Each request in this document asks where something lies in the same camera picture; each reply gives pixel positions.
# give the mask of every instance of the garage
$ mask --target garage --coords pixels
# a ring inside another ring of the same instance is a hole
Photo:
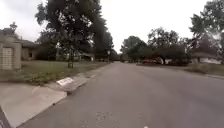
[[[3,48],[2,54],[2,68],[10,70],[13,68],[13,49],[12,48]]]

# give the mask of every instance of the tree canopy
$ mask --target tree canopy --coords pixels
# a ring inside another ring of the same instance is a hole
[[[200,15],[194,14],[191,21],[192,47],[214,55],[220,54],[220,49],[224,55],[224,1],[208,1]]]
[[[45,32],[53,34],[48,38],[56,42],[53,44],[59,43],[70,58],[75,52],[93,52],[96,57],[105,57],[113,48],[99,0],[49,0],[46,6],[41,3],[37,8],[37,22],[47,23]]]

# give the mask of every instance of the tree trunk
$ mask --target tree trunk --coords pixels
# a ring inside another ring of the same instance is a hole
[[[163,60],[163,64],[165,65],[166,64],[166,58],[162,58]]]

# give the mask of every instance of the white house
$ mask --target white house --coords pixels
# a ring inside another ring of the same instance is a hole
[[[221,64],[222,57],[215,56],[208,53],[197,52],[192,54],[192,63],[194,64],[198,64],[198,63]]]

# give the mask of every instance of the tree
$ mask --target tree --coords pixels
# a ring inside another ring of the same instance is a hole
[[[181,58],[185,53],[184,45],[180,43],[178,33],[173,30],[166,31],[162,27],[151,30],[148,34],[148,45],[153,50],[153,56],[163,59],[163,64],[166,63],[166,59]]]
[[[35,17],[39,24],[47,21],[46,29],[56,33],[53,38],[67,51],[69,62],[73,62],[76,52],[92,51],[89,48],[91,40],[94,42],[94,53],[103,49],[102,46],[104,50],[111,48],[113,43],[106,40],[112,37],[101,16],[99,0],[51,0],[46,6],[38,5]]]
[[[224,55],[224,42],[223,42],[223,30],[224,30],[224,1],[213,0],[206,3],[203,12],[200,15],[194,14],[191,18],[192,27],[191,32],[194,34],[192,40],[192,47],[199,50],[200,45],[207,45],[206,49],[201,50],[206,53],[211,53],[214,47],[220,45],[222,55]]]
[[[145,52],[145,47],[147,45],[139,37],[130,36],[124,40],[121,46],[121,52],[126,54],[131,60],[137,61],[144,56],[142,51]]]
[[[38,38],[37,42],[40,43],[37,49],[38,60],[56,60],[56,44],[53,40],[53,36],[55,33],[43,31],[41,32],[41,36]]]

